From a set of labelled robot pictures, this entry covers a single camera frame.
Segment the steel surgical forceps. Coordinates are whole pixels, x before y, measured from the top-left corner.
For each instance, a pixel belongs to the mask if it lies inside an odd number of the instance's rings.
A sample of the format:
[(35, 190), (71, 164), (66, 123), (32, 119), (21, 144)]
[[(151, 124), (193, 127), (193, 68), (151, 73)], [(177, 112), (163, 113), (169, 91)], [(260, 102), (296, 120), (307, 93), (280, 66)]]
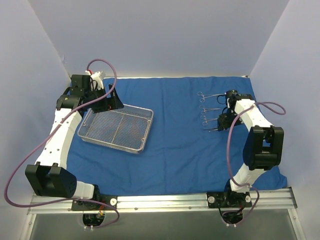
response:
[(218, 118), (214, 117), (214, 118), (207, 118), (205, 115), (202, 115), (200, 117), (200, 119), (202, 120), (202, 125), (203, 126), (207, 126), (209, 122), (213, 122), (213, 121), (217, 121)]

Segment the steel surgical scissors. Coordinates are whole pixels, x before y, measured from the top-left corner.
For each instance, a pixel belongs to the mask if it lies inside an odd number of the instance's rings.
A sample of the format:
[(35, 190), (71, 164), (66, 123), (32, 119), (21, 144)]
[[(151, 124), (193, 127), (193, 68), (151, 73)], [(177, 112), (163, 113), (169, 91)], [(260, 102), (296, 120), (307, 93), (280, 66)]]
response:
[(201, 114), (202, 114), (202, 115), (205, 115), (207, 112), (210, 112), (210, 111), (220, 110), (220, 108), (215, 108), (215, 107), (206, 108), (206, 107), (203, 106), (203, 105), (200, 105), (199, 108), (201, 109)]

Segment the steel mesh instrument tray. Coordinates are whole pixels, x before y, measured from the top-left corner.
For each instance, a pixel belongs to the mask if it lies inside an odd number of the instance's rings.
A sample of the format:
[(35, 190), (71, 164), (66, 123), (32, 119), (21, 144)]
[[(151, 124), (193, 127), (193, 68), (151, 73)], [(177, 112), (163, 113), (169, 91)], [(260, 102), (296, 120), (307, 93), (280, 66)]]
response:
[(146, 145), (153, 118), (153, 110), (128, 104), (99, 113), (90, 109), (77, 135), (91, 144), (139, 154)]

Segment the steel surgical clamp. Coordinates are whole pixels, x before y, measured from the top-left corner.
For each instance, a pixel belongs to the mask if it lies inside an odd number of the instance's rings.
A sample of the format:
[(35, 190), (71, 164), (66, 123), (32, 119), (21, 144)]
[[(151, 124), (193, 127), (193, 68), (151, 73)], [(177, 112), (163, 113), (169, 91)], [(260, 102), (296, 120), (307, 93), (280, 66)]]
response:
[(198, 92), (197, 95), (200, 97), (199, 102), (200, 103), (204, 103), (206, 101), (206, 99), (208, 98), (213, 98), (213, 97), (220, 97), (220, 96), (224, 96), (223, 94), (204, 94), (203, 92)]

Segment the blue surgical cloth wrap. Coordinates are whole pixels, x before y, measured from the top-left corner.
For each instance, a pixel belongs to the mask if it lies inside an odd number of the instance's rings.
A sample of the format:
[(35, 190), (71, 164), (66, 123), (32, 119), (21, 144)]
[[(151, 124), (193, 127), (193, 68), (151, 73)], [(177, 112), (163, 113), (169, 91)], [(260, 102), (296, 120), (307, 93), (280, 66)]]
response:
[(235, 89), (252, 94), (249, 78), (123, 78), (115, 88), (126, 104), (153, 111), (144, 150), (130, 153), (85, 142), (77, 136), (79, 121), (74, 120), (63, 150), (55, 145), (46, 147), (39, 157), (42, 165), (58, 164), (78, 181), (96, 184), (107, 195), (176, 195), (224, 189), (229, 178), (228, 133), (203, 129), (198, 92)]

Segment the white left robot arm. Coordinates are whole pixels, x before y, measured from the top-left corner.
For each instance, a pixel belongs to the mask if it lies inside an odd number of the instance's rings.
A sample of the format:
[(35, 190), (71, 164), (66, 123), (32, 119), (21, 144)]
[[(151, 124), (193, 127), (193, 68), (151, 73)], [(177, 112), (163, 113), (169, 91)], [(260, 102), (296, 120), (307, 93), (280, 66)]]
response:
[(83, 199), (83, 204), (90, 210), (100, 206), (97, 186), (78, 181), (67, 171), (67, 158), (76, 129), (87, 110), (103, 113), (124, 107), (113, 84), (105, 89), (105, 76), (102, 71), (73, 74), (71, 85), (56, 101), (50, 137), (35, 164), (29, 164), (25, 169), (37, 196)]

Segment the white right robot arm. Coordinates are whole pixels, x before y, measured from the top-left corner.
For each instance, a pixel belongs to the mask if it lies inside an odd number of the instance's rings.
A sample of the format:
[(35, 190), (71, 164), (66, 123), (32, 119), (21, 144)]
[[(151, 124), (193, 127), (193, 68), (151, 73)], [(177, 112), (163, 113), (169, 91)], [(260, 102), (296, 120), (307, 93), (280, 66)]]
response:
[[(240, 201), (240, 196), (253, 188), (262, 174), (280, 164), (285, 134), (282, 127), (274, 126), (259, 109), (259, 106), (264, 106), (275, 113), (270, 101), (257, 102), (250, 94), (240, 94), (234, 89), (227, 91), (224, 96), (226, 112), (219, 115), (216, 129), (219, 132), (229, 131), (226, 162), (230, 179), (222, 193), (222, 200), (225, 205), (232, 207)], [(232, 174), (231, 138), (234, 127), (241, 124), (248, 131), (242, 151), (243, 164), (236, 174)]]

